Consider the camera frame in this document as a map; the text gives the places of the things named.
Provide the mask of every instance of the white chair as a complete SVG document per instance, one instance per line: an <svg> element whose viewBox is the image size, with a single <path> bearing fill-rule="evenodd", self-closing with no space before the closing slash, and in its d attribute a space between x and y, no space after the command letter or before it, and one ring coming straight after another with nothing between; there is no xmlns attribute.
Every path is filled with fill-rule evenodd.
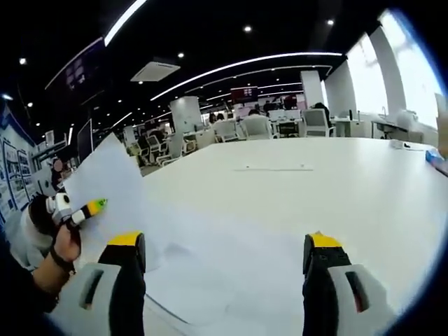
<svg viewBox="0 0 448 336"><path fill-rule="evenodd" d="M269 119L262 115L251 115L241 121L246 140L275 139Z"/></svg>
<svg viewBox="0 0 448 336"><path fill-rule="evenodd" d="M329 137L330 133L335 135L335 127L329 127L325 110L312 108L302 110L305 137Z"/></svg>
<svg viewBox="0 0 448 336"><path fill-rule="evenodd" d="M235 120L217 121L213 124L213 129L218 140L222 142L238 140L237 123Z"/></svg>
<svg viewBox="0 0 448 336"><path fill-rule="evenodd" d="M149 143L149 152L150 152L150 162L154 162L154 156L155 154L158 155L164 155L167 151L167 143L162 142L160 143L159 140L155 135L151 135L148 137L148 143Z"/></svg>
<svg viewBox="0 0 448 336"><path fill-rule="evenodd" d="M175 133L167 140L168 154L157 158L156 162L159 166L166 166L182 157L185 152L185 143L183 142L183 134Z"/></svg>

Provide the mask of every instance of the black ceiling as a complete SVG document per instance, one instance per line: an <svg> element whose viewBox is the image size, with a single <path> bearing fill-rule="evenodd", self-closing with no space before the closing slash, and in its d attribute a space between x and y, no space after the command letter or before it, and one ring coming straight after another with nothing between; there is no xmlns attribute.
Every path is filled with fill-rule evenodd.
<svg viewBox="0 0 448 336"><path fill-rule="evenodd" d="M207 99L248 83L258 86L300 82L300 69L276 69L237 76L261 69L297 65L317 67L322 78L329 67L336 67L343 57L287 57L237 66L214 73L173 90L155 101L162 91L206 71L227 64L280 53L325 51L345 53L363 32L377 26L377 17L386 7L384 1L357 0L147 0L118 32L106 49L104 68L107 80L104 93L84 106L55 108L44 87L79 51L106 34L134 0L70 1L67 3L8 4L14 19L5 25L10 47L6 51L5 71L0 90L14 98L13 112L39 141L51 129L75 133L88 119L88 109L95 127L110 127L133 112L128 124L147 120L167 110L168 103L186 91L205 85L191 94ZM326 20L335 21L333 26ZM243 26L251 25L247 34ZM179 52L185 54L177 59ZM20 66L19 57L27 58ZM181 69L160 82L139 85L130 79L152 57L178 62ZM211 81L217 83L206 85ZM284 87L300 90L300 86ZM266 93L281 88L266 89ZM26 108L33 102L32 108Z"/></svg>

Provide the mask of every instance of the desk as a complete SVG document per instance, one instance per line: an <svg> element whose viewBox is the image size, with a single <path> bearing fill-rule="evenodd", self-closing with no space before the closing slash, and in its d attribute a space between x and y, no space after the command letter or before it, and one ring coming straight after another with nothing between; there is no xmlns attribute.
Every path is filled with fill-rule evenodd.
<svg viewBox="0 0 448 336"><path fill-rule="evenodd" d="M291 169L299 164L313 171L238 171L247 165ZM254 225L271 232L270 239L297 237L302 245L291 250L297 267L305 234L320 230L336 237L352 263L362 263L383 283L396 312L408 307L431 273L446 230L448 178L425 162L424 151L394 150L385 140L218 143L143 182L151 201L215 218L210 226L225 225L220 218L231 216L243 223L241 230ZM301 290L303 278L296 281ZM289 333L266 335L301 335L298 320L285 321Z"/></svg>
<svg viewBox="0 0 448 336"><path fill-rule="evenodd" d="M350 120L350 118L334 117L330 122L336 126L336 135L338 137L364 137L364 122L359 120Z"/></svg>
<svg viewBox="0 0 448 336"><path fill-rule="evenodd" d="M392 122L386 121L386 120L382 120L380 118L376 118L374 120L372 120L372 138L373 138L373 125L376 124L377 125L377 129L379 131L382 131L384 133L384 137L385 139L387 139L387 134L388 133L392 133L395 130L404 132L404 133L408 133L409 131L403 127L397 126L396 124L393 124Z"/></svg>

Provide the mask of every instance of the monitor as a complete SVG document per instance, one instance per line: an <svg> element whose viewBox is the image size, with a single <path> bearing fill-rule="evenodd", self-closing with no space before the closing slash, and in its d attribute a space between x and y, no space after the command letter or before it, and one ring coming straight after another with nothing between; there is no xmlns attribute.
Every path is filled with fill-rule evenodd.
<svg viewBox="0 0 448 336"><path fill-rule="evenodd" d="M81 163L93 152L92 119L86 122L78 133L78 154Z"/></svg>
<svg viewBox="0 0 448 336"><path fill-rule="evenodd" d="M258 87L238 87L230 90L233 104L258 101Z"/></svg>

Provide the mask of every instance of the white device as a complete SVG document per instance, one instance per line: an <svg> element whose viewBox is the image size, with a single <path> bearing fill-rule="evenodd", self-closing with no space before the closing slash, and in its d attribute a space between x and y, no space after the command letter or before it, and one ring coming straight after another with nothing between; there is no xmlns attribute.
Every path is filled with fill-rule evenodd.
<svg viewBox="0 0 448 336"><path fill-rule="evenodd" d="M47 198L45 205L47 206L47 212L52 214L51 218L56 225L59 225L73 213L69 196L65 192L59 192L56 196Z"/></svg>

